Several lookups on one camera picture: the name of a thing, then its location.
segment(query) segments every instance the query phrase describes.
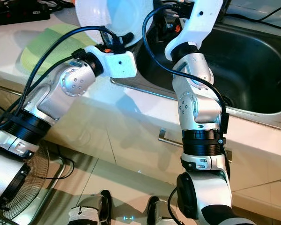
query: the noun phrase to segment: cabinet handle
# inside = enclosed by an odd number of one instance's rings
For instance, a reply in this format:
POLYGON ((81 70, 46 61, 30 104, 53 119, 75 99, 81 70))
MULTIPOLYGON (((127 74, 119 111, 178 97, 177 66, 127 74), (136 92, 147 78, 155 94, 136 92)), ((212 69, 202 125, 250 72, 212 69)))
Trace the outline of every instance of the cabinet handle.
POLYGON ((3 86, 0 86, 0 90, 8 92, 8 93, 12 93, 14 95, 22 96, 21 92, 18 92, 16 90, 12 90, 12 89, 9 89, 9 88, 3 87, 3 86))
MULTIPOLYGON (((164 136, 165 136, 165 130, 160 129, 159 136, 158 136, 159 141, 174 145, 176 147, 183 148, 182 143, 167 139, 164 136)), ((227 154, 227 158, 228 158, 229 163, 232 163, 232 151, 226 150, 226 154, 227 154)))
POLYGON ((159 141, 165 142, 165 143, 168 143, 168 144, 171 144, 171 145, 174 145, 176 147, 183 148, 183 144, 181 144, 179 142, 176 142, 176 141, 172 141, 170 139, 167 139, 164 136, 165 136, 165 130, 164 129, 160 129, 159 136, 158 136, 158 140, 159 141))

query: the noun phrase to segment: green dish towel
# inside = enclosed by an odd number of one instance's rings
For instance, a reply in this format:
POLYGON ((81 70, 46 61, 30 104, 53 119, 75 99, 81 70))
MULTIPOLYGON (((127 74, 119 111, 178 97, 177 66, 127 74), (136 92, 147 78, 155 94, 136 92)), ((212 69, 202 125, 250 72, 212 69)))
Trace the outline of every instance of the green dish towel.
MULTIPOLYGON (((57 39, 76 28, 78 27, 71 24, 58 24, 45 29, 23 50, 20 59, 23 67, 31 72, 42 55, 57 39)), ((67 38, 46 58, 37 74, 43 74, 57 61, 70 56, 75 50, 89 45, 95 45, 95 42, 85 32, 80 32, 67 38)))

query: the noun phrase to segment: sink drain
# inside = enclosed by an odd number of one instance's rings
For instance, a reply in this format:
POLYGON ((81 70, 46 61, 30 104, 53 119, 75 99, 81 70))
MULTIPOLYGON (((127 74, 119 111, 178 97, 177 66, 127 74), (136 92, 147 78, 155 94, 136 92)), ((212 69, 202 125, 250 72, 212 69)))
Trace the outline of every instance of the sink drain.
POLYGON ((223 98, 226 106, 234 107, 234 104, 230 98, 228 98, 227 96, 224 96, 224 95, 222 96, 222 98, 223 98))

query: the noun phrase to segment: stainless steel sink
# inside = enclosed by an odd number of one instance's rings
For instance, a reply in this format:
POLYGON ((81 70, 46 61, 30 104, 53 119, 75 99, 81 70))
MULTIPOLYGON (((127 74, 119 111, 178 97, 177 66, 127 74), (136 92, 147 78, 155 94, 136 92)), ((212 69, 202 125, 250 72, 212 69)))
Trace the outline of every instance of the stainless steel sink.
MULTIPOLYGON (((167 43, 151 43, 166 67, 167 43)), ((230 25, 216 25, 200 49, 214 73, 214 85, 230 114, 281 129, 281 37, 230 25)), ((134 51, 138 75, 116 84, 176 99, 172 75, 158 67, 142 43, 134 51)))

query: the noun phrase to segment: white countertop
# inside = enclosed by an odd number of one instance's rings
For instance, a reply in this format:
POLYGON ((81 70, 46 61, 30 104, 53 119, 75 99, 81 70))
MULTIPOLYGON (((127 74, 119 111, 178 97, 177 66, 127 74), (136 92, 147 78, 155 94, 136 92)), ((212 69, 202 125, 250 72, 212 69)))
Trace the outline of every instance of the white countertop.
MULTIPOLYGON (((19 62, 23 49, 45 28, 59 23, 79 25, 74 10, 65 9, 52 15, 50 20, 0 26, 0 78, 25 84, 29 73, 19 62)), ((227 23, 257 29, 255 24, 234 19, 228 19, 227 23)), ((278 29, 266 27, 265 30, 281 35, 278 29)), ((83 101, 90 105, 103 103, 179 124, 177 101, 117 86, 108 77, 98 77, 83 96, 83 101)), ((230 117, 226 137, 233 142, 281 155, 281 131, 271 127, 230 117)))

